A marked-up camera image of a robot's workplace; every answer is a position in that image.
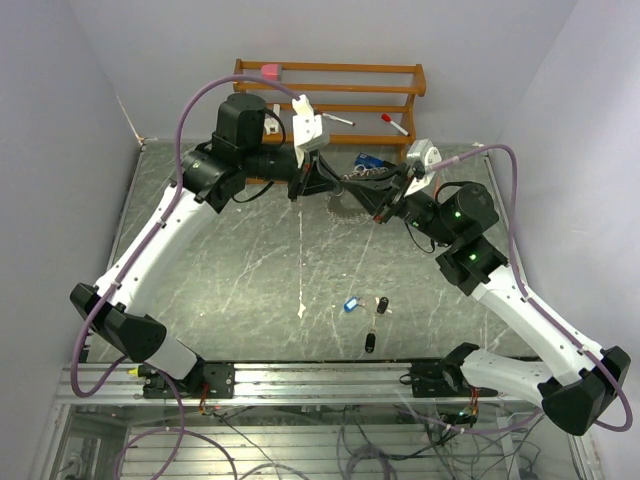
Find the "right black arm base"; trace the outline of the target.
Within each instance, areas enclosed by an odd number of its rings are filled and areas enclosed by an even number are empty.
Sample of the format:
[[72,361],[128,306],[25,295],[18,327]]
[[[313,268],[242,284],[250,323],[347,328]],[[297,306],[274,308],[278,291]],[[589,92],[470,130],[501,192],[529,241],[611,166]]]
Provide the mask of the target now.
[[412,396],[417,399],[471,397],[469,386],[452,387],[445,378],[441,362],[437,359],[424,359],[412,362],[408,371],[400,375],[399,383],[409,386]]

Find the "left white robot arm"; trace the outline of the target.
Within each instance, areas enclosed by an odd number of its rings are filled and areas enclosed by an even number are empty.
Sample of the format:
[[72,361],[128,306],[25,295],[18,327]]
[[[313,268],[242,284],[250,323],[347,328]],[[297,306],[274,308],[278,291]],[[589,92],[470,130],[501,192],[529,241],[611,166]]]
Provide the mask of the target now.
[[168,374],[168,384],[182,397],[202,389],[202,360],[149,315],[148,300],[163,274],[248,179],[283,182],[291,200],[332,187],[314,165],[328,143],[322,116],[304,95],[292,107],[292,147],[265,145],[266,102],[248,93],[230,95],[219,107],[211,139],[179,154],[176,178],[125,253],[93,284],[79,283],[71,292],[72,304],[98,336],[126,358]]

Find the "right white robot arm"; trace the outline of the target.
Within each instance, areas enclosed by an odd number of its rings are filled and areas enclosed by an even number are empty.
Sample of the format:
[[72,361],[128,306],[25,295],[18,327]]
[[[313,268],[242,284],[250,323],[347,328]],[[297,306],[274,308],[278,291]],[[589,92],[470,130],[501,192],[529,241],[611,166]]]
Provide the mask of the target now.
[[458,182],[445,201],[413,189],[402,169],[352,174],[341,179],[378,224],[392,217],[417,230],[436,246],[441,274],[464,295],[499,316],[538,356],[536,363],[492,354],[463,343],[444,360],[442,387],[459,396],[472,387],[489,388],[543,410],[564,432],[586,433],[619,400],[630,429],[633,414],[622,389],[631,359],[619,347],[605,349],[560,318],[522,281],[484,233],[499,220],[488,190],[476,182]]

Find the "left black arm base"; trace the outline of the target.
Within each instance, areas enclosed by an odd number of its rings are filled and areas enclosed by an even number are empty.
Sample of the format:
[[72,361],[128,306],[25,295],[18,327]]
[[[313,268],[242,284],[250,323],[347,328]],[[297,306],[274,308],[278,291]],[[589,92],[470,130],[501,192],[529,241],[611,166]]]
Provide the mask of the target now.
[[[231,399],[235,387],[234,365],[226,362],[198,361],[194,369],[182,380],[172,379],[183,399]],[[145,399],[170,399],[174,397],[168,382],[157,369],[141,364],[135,375],[144,380]]]

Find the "blue stapler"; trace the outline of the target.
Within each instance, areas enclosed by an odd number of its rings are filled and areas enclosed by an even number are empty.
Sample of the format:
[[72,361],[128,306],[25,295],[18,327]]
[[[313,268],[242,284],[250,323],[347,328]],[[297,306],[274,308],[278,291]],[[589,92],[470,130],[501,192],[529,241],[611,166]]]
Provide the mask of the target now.
[[354,161],[356,169],[376,169],[385,166],[385,162],[377,157],[373,157],[369,154],[360,152]]

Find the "red capped white marker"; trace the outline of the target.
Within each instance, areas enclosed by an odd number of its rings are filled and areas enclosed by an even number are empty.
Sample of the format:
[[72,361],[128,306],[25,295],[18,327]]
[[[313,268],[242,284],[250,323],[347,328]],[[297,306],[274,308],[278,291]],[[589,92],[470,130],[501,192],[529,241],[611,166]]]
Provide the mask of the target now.
[[321,116],[326,118],[326,119],[329,119],[331,121],[338,122],[338,123],[341,123],[341,124],[345,124],[345,125],[348,125],[348,126],[351,126],[351,127],[354,127],[356,125],[355,122],[352,121],[352,120],[345,119],[345,118],[342,118],[342,117],[339,117],[339,116],[336,116],[336,115],[333,115],[333,114],[330,114],[330,113],[327,113],[327,112],[321,112]]

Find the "white plastic clip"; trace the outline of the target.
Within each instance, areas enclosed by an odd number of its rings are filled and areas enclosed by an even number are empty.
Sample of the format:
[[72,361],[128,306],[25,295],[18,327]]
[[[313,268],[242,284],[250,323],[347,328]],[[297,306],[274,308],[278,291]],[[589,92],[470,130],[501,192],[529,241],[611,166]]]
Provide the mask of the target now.
[[280,105],[273,104],[265,110],[264,131],[266,135],[277,135],[282,131],[280,125]]

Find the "red tipped white marker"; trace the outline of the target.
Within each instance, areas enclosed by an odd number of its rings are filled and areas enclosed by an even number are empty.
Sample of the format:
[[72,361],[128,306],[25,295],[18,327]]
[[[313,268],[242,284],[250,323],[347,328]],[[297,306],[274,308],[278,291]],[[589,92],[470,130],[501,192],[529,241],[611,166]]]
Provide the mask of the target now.
[[399,123],[397,123],[396,121],[394,121],[388,114],[386,113],[382,113],[381,114],[381,119],[391,125],[395,130],[397,130],[401,135],[408,137],[410,135],[410,132],[408,130],[406,130],[404,127],[402,127]]

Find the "black key fob upper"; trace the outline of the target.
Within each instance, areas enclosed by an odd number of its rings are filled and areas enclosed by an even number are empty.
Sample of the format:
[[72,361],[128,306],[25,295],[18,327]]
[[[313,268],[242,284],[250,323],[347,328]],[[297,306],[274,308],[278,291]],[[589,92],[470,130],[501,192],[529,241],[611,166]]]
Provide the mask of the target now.
[[380,297],[376,306],[376,312],[379,315],[384,314],[389,306],[389,299],[387,297]]

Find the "black key fob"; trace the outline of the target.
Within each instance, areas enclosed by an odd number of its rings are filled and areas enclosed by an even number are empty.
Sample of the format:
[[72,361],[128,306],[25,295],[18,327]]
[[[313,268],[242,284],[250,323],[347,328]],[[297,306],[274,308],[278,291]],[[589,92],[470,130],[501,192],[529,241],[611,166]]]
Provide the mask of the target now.
[[389,306],[389,299],[387,297],[380,297],[376,306],[376,312],[379,315],[384,314]]
[[376,345],[376,334],[369,332],[365,338],[364,351],[366,353],[373,353]]

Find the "blue key tag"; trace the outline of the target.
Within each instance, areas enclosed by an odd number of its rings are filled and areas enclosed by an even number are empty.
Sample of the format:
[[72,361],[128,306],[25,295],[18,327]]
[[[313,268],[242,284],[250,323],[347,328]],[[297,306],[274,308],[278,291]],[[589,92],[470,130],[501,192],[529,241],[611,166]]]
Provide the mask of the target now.
[[359,305],[360,300],[357,297],[352,297],[344,303],[343,308],[345,312],[350,313],[354,311]]

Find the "wooden three-tier shelf rack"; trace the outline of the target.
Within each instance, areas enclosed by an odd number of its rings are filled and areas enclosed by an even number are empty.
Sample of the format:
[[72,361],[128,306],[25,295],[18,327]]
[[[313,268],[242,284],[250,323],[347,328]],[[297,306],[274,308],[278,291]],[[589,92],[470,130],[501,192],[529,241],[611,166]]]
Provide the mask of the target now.
[[[236,74],[258,75],[267,63],[281,64],[280,80],[286,87],[308,96],[313,107],[355,122],[351,127],[326,119],[330,143],[338,146],[380,147],[395,151],[402,162],[416,139],[414,105],[427,91],[420,63],[358,64],[327,62],[235,61]],[[381,119],[388,114],[410,132],[401,135]]]

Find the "pink eraser block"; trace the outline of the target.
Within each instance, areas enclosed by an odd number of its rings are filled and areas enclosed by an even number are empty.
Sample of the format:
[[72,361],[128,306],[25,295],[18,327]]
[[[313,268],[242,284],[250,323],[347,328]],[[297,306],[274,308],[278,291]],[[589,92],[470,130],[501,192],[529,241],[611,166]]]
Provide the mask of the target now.
[[261,77],[269,80],[279,82],[282,78],[283,67],[277,63],[267,63],[260,67]]

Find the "black key fob lower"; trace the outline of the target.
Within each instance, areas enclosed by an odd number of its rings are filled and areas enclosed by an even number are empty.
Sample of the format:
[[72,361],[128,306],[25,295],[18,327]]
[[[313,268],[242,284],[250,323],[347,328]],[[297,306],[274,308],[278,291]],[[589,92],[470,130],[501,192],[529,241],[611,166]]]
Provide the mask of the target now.
[[376,345],[376,334],[369,332],[365,338],[364,351],[366,353],[373,353]]

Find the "aluminium mounting rail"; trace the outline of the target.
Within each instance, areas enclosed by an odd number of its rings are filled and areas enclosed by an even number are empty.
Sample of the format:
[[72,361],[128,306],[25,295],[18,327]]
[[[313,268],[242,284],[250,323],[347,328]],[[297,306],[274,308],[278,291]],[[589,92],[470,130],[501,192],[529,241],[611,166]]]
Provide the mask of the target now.
[[[409,386],[398,381],[411,363],[235,363],[235,387],[231,399],[206,399],[209,405],[315,405],[375,404],[443,401],[466,402],[471,397],[417,399]],[[97,393],[76,396],[70,369],[63,369],[55,399],[66,404],[144,405],[170,399],[145,399],[144,380],[132,373],[132,364],[121,364]]]

